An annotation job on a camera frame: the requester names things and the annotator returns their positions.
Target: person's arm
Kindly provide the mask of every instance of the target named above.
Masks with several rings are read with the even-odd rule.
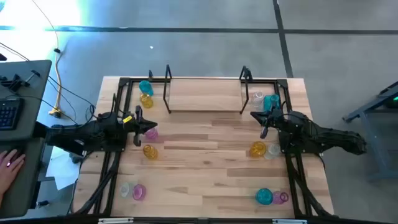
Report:
[[[25,155],[21,155],[12,162],[12,164],[7,165],[15,153],[17,153],[16,150],[11,151],[7,156],[6,151],[0,153],[0,208],[4,193],[6,193],[8,188],[11,186],[11,183],[15,180],[18,171],[24,164]]]

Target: concrete floor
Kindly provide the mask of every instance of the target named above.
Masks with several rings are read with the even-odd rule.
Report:
[[[277,28],[272,0],[36,1],[59,26]],[[279,4],[285,29],[398,29],[396,1],[279,0]],[[57,7],[63,10],[52,10]],[[31,1],[7,2],[0,26],[17,27],[0,31],[0,42],[31,60],[54,60],[55,35],[40,31],[48,24]],[[167,63],[177,76],[236,76],[246,65],[255,77],[286,77],[278,34],[59,32],[58,36],[64,53],[59,65],[63,86],[93,103],[103,76],[147,75],[148,69],[163,75]],[[397,81],[398,35],[287,34],[286,40],[294,77],[305,79],[314,121],[361,132],[360,124],[345,124],[341,117]],[[20,60],[4,54],[10,61]],[[55,95],[48,85],[44,99],[53,103]],[[84,122],[85,102],[64,95],[76,109],[76,120]],[[62,108],[72,113],[65,101]],[[47,115],[48,110],[42,105],[39,121],[59,123]],[[353,156],[331,149],[325,163],[337,215],[398,222],[398,181],[368,182],[375,166],[371,154]],[[25,217],[65,214],[71,191],[69,187],[57,192],[54,182],[44,183],[39,200],[49,199],[51,206],[30,210]]]

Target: black keyboard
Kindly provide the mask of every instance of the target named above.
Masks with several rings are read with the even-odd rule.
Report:
[[[0,99],[0,131],[16,129],[24,99]]]

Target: wooden table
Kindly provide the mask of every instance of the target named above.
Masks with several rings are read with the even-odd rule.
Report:
[[[110,110],[120,77],[104,77],[96,113]],[[311,118],[304,80],[288,79],[293,110]],[[283,190],[290,196],[284,156],[267,160],[253,159],[247,152],[254,141],[260,141],[261,127],[249,114],[254,111],[249,101],[244,113],[173,112],[168,114],[162,99],[163,84],[152,84],[154,107],[145,109],[145,119],[158,122],[159,137],[149,142],[142,136],[142,147],[153,145],[159,152],[156,161],[145,158],[142,147],[132,143],[129,135],[122,153],[115,189],[112,216],[127,217],[228,217],[228,218],[293,218],[289,200],[283,205],[263,206],[254,196],[260,188]],[[273,94],[266,84],[249,84],[249,94],[262,91]],[[124,105],[126,91],[122,97]],[[134,84],[130,109],[139,105],[140,91]],[[242,88],[242,99],[246,98]],[[277,131],[270,128],[266,144],[278,143]],[[93,153],[82,165],[77,182],[74,209],[78,210],[98,185],[103,152]],[[325,171],[319,158],[304,154],[303,164],[309,189],[326,211],[333,213]],[[124,182],[143,184],[144,201],[122,198],[119,188]]]

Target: white paper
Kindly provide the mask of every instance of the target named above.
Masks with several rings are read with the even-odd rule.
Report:
[[[80,163],[74,164],[69,152],[54,147],[51,153],[46,177],[54,177],[57,189],[63,189],[77,180],[80,172]]]

